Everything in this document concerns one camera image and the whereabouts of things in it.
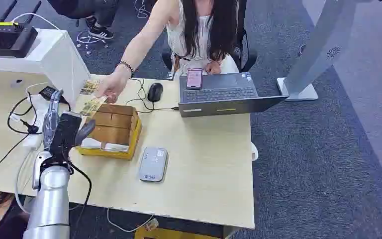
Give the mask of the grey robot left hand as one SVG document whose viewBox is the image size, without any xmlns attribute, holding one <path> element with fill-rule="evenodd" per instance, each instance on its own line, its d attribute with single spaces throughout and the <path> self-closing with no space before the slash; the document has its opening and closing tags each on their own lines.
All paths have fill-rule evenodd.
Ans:
<svg viewBox="0 0 382 239">
<path fill-rule="evenodd" d="M 71 111 L 64 111 L 60 115 L 59 102 L 62 94 L 63 90 L 56 90 L 51 95 L 50 104 L 44 116 L 43 151 L 37 157 L 41 170 L 50 166 L 67 166 L 70 150 L 81 145 L 96 126 L 94 119 L 80 126 L 82 116 Z"/>
</svg>

